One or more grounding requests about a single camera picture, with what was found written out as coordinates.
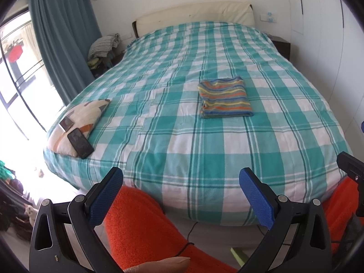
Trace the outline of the person's left hand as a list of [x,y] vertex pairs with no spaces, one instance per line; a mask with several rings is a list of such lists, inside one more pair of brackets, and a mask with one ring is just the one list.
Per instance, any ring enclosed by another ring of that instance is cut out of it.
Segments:
[[124,269],[127,273],[179,273],[185,272],[190,265],[188,257],[172,257],[160,261],[142,263],[131,268]]

